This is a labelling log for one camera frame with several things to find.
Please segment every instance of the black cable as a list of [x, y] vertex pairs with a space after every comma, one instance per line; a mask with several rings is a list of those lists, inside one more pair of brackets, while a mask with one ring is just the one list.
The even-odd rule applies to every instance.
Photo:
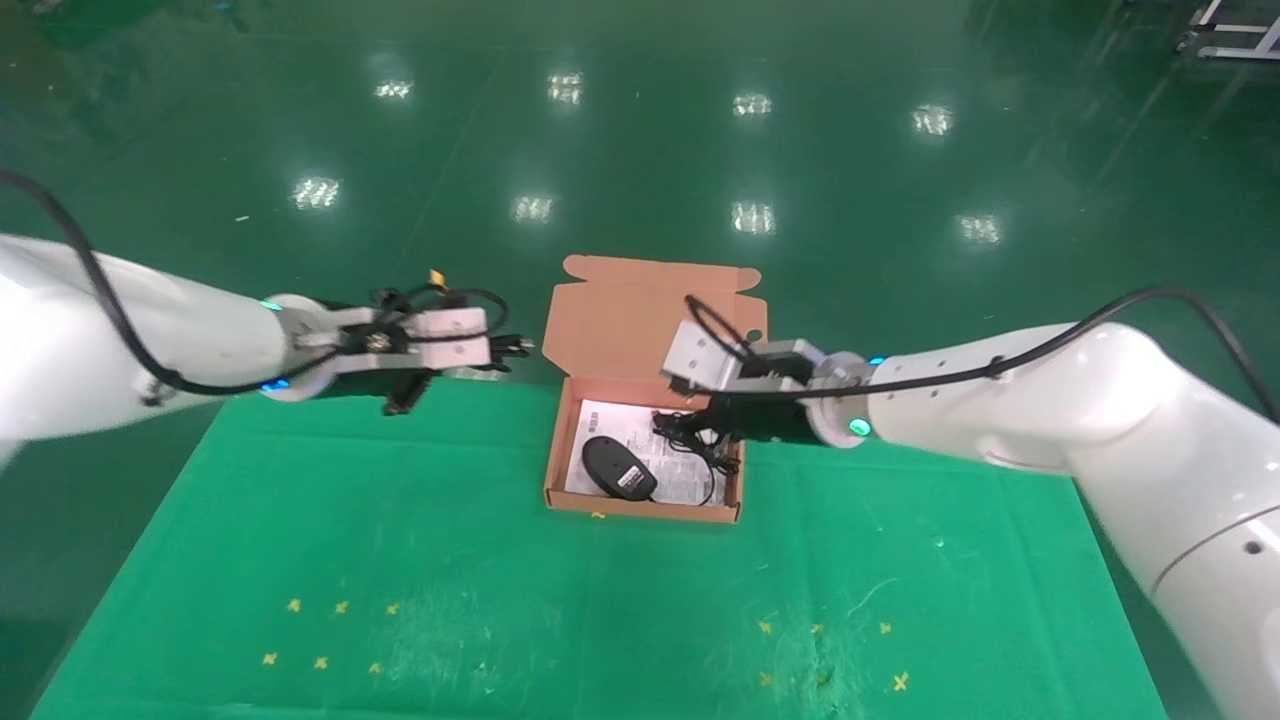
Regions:
[[[1146, 290], [1138, 290], [1115, 300], [1106, 306], [1098, 309], [1088, 318], [1080, 320], [1079, 323], [1071, 325], [1066, 331], [1062, 331], [1057, 336], [1012, 357], [996, 356], [991, 359], [991, 363], [982, 368], [973, 368], [969, 370], [959, 370], [955, 373], [943, 373], [940, 375], [929, 375], [925, 378], [915, 378], [910, 380], [897, 380], [888, 383], [877, 383], [870, 386], [850, 386], [838, 388], [823, 388], [823, 389], [804, 389], [804, 391], [716, 391], [704, 388], [692, 388], [694, 395], [710, 395], [710, 396], [733, 396], [733, 397], [788, 397], [795, 400], [801, 400], [806, 397], [849, 397], [855, 395], [876, 395], [882, 392], [899, 392], [906, 389], [919, 389], [925, 387], [937, 387], [943, 384], [963, 383], [969, 380], [977, 380], [983, 378], [997, 378], [1001, 373], [1006, 373], [1015, 368], [1020, 368], [1029, 363], [1034, 363], [1052, 352], [1066, 347], [1071, 342], [1079, 340], [1083, 334], [1088, 333], [1093, 328], [1101, 325], [1102, 323], [1111, 319], [1121, 310], [1132, 307], [1138, 302], [1152, 300], [1157, 297], [1171, 297], [1175, 300], [1181, 300], [1187, 305], [1190, 305], [1199, 316], [1208, 323], [1217, 337], [1226, 346], [1231, 355], [1231, 360], [1240, 369], [1244, 375], [1245, 382], [1248, 382], [1249, 388], [1257, 396], [1258, 402], [1262, 405], [1266, 416], [1271, 419], [1272, 423], [1280, 424], [1280, 410], [1276, 407], [1275, 400], [1267, 391], [1266, 384], [1263, 384], [1262, 378], [1258, 375], [1257, 369], [1253, 366], [1253, 360], [1249, 359], [1248, 352], [1245, 352], [1244, 346], [1240, 345], [1239, 338], [1231, 332], [1231, 328], [1224, 322], [1217, 313], [1213, 311], [1203, 300], [1196, 295], [1187, 292], [1184, 290], [1174, 287], [1151, 287]], [[689, 305], [690, 313], [694, 315], [694, 322], [707, 332], [707, 334], [716, 338], [716, 333], [707, 325], [705, 320], [701, 319], [699, 313], [709, 313], [716, 318], [717, 324], [722, 327], [728, 327], [728, 322], [719, 316], [714, 310], [708, 307], [700, 300], [694, 296], [686, 296], [685, 304]], [[737, 333], [733, 333], [735, 341], [737, 340]]]
[[703, 441], [696, 427], [690, 425], [690, 420], [698, 420], [692, 413], [658, 413], [653, 416], [653, 433], [666, 438], [667, 447], [676, 452], [696, 455], [707, 462], [707, 469], [712, 475], [712, 486], [707, 491], [707, 497], [698, 503], [699, 507], [710, 502], [716, 495], [716, 475], [724, 475], [724, 479], [737, 475], [740, 462], [735, 457], [724, 455], [726, 436], [718, 433], [710, 443]]
[[489, 324], [489, 327], [486, 327], [483, 331], [475, 331], [470, 333], [461, 333], [452, 336], [411, 337], [408, 338], [410, 342], [416, 342], [416, 343], [460, 342], [463, 340], [475, 340], [477, 337], [489, 337], [507, 324], [507, 318], [511, 316], [511, 306], [507, 305], [507, 301], [503, 300], [502, 296], [499, 296], [495, 292], [489, 292], [488, 290], [480, 290], [480, 288], [448, 290], [444, 291], [444, 293], [440, 296], [438, 304], [465, 297], [481, 297], [484, 300], [488, 300], [489, 302], [493, 302], [494, 306], [498, 307], [498, 319], [495, 319], [493, 323]]
[[[111, 324], [111, 328], [115, 329], [115, 334], [119, 336], [120, 342], [123, 342], [124, 347], [129, 351], [129, 355], [132, 355], [133, 359], [137, 360], [138, 364], [142, 365], [142, 368], [147, 373], [154, 375], [157, 380], [174, 389], [178, 389], [179, 392], [220, 397], [220, 396], [253, 392], [261, 389], [264, 386], [278, 383], [282, 379], [289, 380], [297, 378], [298, 375], [314, 370], [315, 368], [328, 363], [329, 360], [333, 360], [334, 357], [342, 354], [344, 347], [352, 347], [356, 343], [362, 343], [372, 333], [381, 332], [388, 327], [388, 323], [396, 324], [404, 316], [421, 311], [422, 309], [415, 309], [415, 306], [412, 305], [412, 300], [415, 297], [429, 291], [440, 292], [442, 297], [449, 296], [449, 291], [444, 291], [444, 288], [431, 283], [420, 286], [402, 296], [396, 291], [389, 291], [396, 296], [398, 296], [392, 299], [396, 301], [388, 302], [387, 306], [374, 318], [372, 323], [370, 323], [362, 332], [352, 334], [351, 337], [346, 338], [344, 345], [340, 347], [334, 347], [333, 350], [329, 350], [328, 352], [324, 352], [317, 357], [302, 363], [296, 368], [291, 368], [289, 370], [279, 375], [271, 378], [264, 378], [261, 380], [256, 380], [252, 383], [243, 383], [236, 386], [210, 386], [210, 384], [197, 383], [182, 377], [182, 374], [178, 370], [173, 370], [170, 368], [165, 368], [164, 365], [161, 365], [160, 361], [156, 360], [155, 355], [151, 355], [151, 351], [147, 350], [146, 345], [142, 343], [142, 338], [138, 337], [137, 329], [129, 320], [128, 313], [125, 313], [124, 305], [120, 302], [120, 297], [115, 292], [115, 287], [111, 284], [111, 281], [106, 277], [106, 272], [102, 269], [102, 264], [93, 254], [93, 246], [90, 243], [88, 237], [84, 234], [84, 231], [79, 227], [79, 223], [77, 223], [76, 219], [72, 218], [70, 213], [68, 213], [67, 209], [63, 208], [61, 202], [59, 202], [58, 199], [54, 197], [52, 192], [50, 192], [46, 187], [44, 187], [38, 182], [26, 176], [5, 170], [3, 168], [0, 168], [0, 183], [15, 187], [22, 192], [29, 195], [40, 205], [40, 208], [45, 211], [45, 214], [49, 215], [49, 219], [51, 219], [54, 224], [58, 225], [58, 228], [67, 237], [67, 242], [76, 252], [76, 256], [79, 259], [81, 266], [84, 269], [86, 277], [88, 277], [90, 287], [93, 290], [93, 295], [97, 299], [97, 304], [102, 307], [102, 313], [106, 315], [106, 319]], [[499, 322], [494, 323], [493, 328], [500, 327], [502, 323], [507, 320], [507, 306], [500, 297], [488, 291], [467, 291], [467, 292], [494, 301], [502, 309], [502, 315], [499, 318]], [[453, 291], [453, 293], [454, 296], [457, 296], [458, 291]], [[421, 338], [416, 341], [451, 342], [458, 340], [471, 340], [474, 337], [483, 337], [488, 334], [488, 332], [489, 331], [486, 329], [485, 332], [470, 336], [457, 336], [452, 338], [449, 337]]]
[[[710, 305], [703, 302], [701, 300], [699, 300], [692, 295], [686, 295], [685, 306], [689, 307], [689, 314], [694, 316], [694, 322], [698, 323], [698, 327], [701, 328], [703, 332], [705, 332], [708, 336], [710, 336], [712, 341], [716, 345], [718, 345], [721, 350], [728, 352], [731, 357], [741, 363], [744, 370], [750, 373], [768, 372], [769, 364], [765, 363], [763, 357], [756, 355], [755, 351], [751, 350], [751, 343], [748, 342], [748, 340], [742, 337], [740, 332], [737, 332], [737, 328], [735, 328], [728, 320], [724, 319], [723, 315], [717, 313]], [[719, 336], [719, 333], [712, 331], [710, 324], [707, 322], [707, 318], [714, 320], [716, 324], [719, 325], [726, 334], [728, 334], [730, 340], [732, 340], [737, 345], [737, 347], [730, 345], [724, 338]]]

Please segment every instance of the white robotic arm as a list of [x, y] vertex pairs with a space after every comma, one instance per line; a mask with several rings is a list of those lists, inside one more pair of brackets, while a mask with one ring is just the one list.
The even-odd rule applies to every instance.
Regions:
[[[1280, 717], [1280, 427], [1114, 323], [995, 372], [1071, 328], [867, 361], [804, 341], [754, 343], [744, 354], [705, 323], [686, 322], [664, 374], [676, 389], [710, 395], [701, 424], [736, 437], [854, 447], [874, 432], [895, 445], [1074, 477], [1226, 715]], [[799, 372], [788, 377], [788, 368]], [[993, 372], [928, 382], [983, 368]], [[836, 395], [910, 380], [922, 382]]]
[[[73, 249], [0, 234], [0, 457], [22, 442], [88, 433], [242, 392], [298, 401], [379, 395], [408, 413], [439, 370], [506, 369], [529, 341], [492, 336], [483, 291], [384, 293], [375, 306], [298, 295], [259, 301], [95, 254], [145, 352], [180, 372], [182, 391], [122, 342]], [[413, 295], [430, 295], [428, 307]]]

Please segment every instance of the box lid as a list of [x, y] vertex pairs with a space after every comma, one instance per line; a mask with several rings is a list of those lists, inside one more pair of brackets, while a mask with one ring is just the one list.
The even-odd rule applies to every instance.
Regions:
[[767, 337], [768, 306], [739, 292], [760, 282], [753, 268], [570, 255], [556, 286], [543, 355], [577, 377], [657, 379], [671, 340], [696, 295], [744, 336]]

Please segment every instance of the green tablecloth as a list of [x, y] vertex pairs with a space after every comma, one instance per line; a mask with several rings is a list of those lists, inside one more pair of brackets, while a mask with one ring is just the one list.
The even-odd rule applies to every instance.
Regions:
[[557, 397], [232, 402], [36, 720], [1164, 716], [1070, 482], [756, 445], [736, 527], [556, 512]]

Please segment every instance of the open cardboard box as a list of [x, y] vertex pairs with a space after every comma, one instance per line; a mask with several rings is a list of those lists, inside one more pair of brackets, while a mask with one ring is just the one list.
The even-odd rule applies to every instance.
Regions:
[[742, 510], [746, 456], [742, 443], [732, 454], [742, 464], [724, 487], [724, 505], [698, 507], [627, 502], [613, 497], [566, 492], [564, 479], [584, 400], [625, 402], [669, 410], [696, 410], [705, 398], [671, 392], [662, 361], [681, 320], [689, 319], [685, 296], [696, 295], [741, 329], [767, 336], [768, 307], [758, 297], [739, 295], [760, 282], [751, 268], [654, 263], [598, 255], [570, 255], [564, 270], [582, 282], [556, 286], [547, 318], [543, 354], [568, 373], [556, 413], [556, 433], [547, 464], [547, 506], [673, 520], [737, 523]]

